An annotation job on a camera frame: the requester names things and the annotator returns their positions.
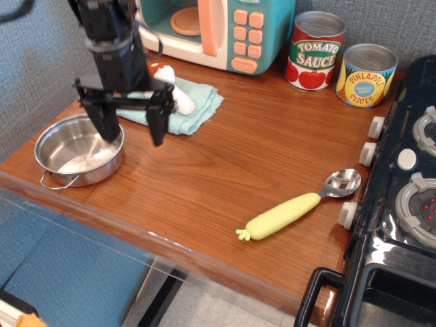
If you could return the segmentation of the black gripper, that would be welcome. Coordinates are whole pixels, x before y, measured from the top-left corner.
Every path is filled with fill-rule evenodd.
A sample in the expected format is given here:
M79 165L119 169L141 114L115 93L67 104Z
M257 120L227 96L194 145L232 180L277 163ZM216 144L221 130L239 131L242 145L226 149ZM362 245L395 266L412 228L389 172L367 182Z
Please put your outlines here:
M176 109L174 85L153 78L146 55L137 42L87 42L97 73L75 80L80 105L100 136L113 143L120 134L117 109L143 110L153 144L161 146L169 116Z

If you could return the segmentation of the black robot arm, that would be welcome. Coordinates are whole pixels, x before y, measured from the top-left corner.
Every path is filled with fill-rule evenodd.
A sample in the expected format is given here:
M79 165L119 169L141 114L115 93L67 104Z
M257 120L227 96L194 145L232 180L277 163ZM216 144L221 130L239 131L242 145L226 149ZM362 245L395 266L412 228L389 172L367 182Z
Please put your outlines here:
M162 145L175 111L174 85L149 75L134 1L70 1L86 33L97 73L75 80L80 105L100 136L112 143L121 132L118 109L146 114L155 146Z

